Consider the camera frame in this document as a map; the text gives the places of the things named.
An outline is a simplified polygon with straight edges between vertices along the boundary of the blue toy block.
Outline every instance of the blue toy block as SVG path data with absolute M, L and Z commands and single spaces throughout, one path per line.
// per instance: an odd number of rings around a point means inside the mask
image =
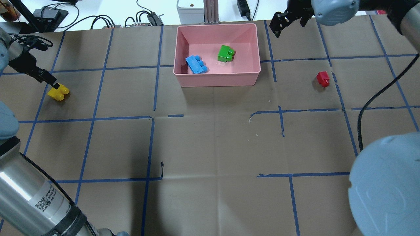
M 204 62 L 200 60 L 200 56 L 189 56 L 186 59 L 188 67 L 194 74 L 206 73 L 208 71 L 207 66 L 204 65 Z

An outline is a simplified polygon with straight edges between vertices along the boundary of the qr code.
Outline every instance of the qr code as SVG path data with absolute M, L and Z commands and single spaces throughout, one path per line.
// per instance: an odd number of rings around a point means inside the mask
M 42 197 L 41 201 L 39 201 L 35 207 L 40 209 L 42 212 L 46 211 L 46 209 L 51 205 L 51 201 Z

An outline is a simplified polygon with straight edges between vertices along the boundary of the red toy block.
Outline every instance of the red toy block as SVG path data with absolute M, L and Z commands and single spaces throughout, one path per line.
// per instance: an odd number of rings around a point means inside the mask
M 318 75 L 316 76 L 318 83 L 322 86 L 322 87 L 328 87 L 328 85 L 330 85 L 330 77 L 328 76 L 328 73 L 326 71 L 322 71 L 319 72 Z

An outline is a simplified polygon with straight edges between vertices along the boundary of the toy building block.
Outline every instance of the toy building block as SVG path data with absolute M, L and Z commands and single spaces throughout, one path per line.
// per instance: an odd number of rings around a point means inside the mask
M 58 83 L 58 84 L 60 85 L 60 87 L 58 87 L 58 89 L 52 88 L 47 93 L 47 95 L 54 98 L 57 101 L 63 101 L 64 100 L 64 95 L 70 93 L 70 90 L 66 86 L 64 86 L 60 83 Z
M 326 71 L 319 72 L 316 76 L 316 79 L 318 80 L 318 83 L 324 88 L 330 85 L 330 77 Z
M 217 55 L 217 60 L 221 62 L 232 61 L 235 50 L 231 47 L 222 45 L 220 48 L 219 54 Z
M 206 73 L 208 71 L 207 66 L 204 65 L 204 62 L 200 60 L 200 56 L 189 56 L 186 59 L 188 67 L 194 74 Z

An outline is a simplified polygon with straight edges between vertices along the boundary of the pink plastic bin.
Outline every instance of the pink plastic bin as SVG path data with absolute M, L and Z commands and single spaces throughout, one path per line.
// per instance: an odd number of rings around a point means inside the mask
M 235 50 L 231 62 L 217 60 L 221 45 Z M 194 74 L 185 58 L 199 55 L 208 72 Z M 250 86 L 261 71 L 255 24 L 179 26 L 173 73 L 181 87 Z

